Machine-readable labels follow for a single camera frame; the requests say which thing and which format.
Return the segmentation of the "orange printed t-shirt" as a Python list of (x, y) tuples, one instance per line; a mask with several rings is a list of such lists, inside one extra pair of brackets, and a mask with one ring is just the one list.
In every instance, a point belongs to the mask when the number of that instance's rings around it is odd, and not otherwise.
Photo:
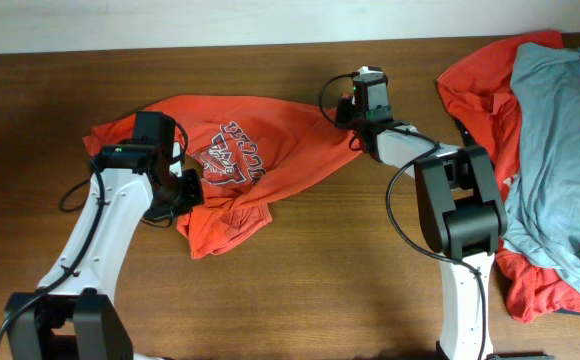
[(354, 160), (352, 134), (318, 107), (256, 96), (179, 95), (149, 105), (185, 130), (204, 202), (177, 220), (191, 256), (225, 253), (272, 220), (269, 205)]

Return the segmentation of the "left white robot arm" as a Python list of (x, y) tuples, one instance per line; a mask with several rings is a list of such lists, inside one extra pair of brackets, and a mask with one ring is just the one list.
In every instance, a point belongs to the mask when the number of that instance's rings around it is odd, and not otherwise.
[(117, 280), (139, 224), (173, 225), (203, 203), (185, 169), (188, 136), (162, 112), (135, 115), (130, 138), (90, 161), (89, 192), (59, 258), (32, 292), (13, 293), (0, 326), (14, 359), (140, 358), (114, 307)]

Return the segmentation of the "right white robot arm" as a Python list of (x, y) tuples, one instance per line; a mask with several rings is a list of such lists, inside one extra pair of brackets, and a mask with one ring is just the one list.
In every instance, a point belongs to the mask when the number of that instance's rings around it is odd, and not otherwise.
[(488, 152), (421, 134), (393, 115), (388, 78), (378, 67), (347, 74), (352, 93), (340, 98), (333, 123), (353, 134), (350, 146), (415, 181), (418, 218), (426, 242), (407, 243), (440, 265), (443, 323), (441, 359), (490, 359), (488, 277), (507, 220)]

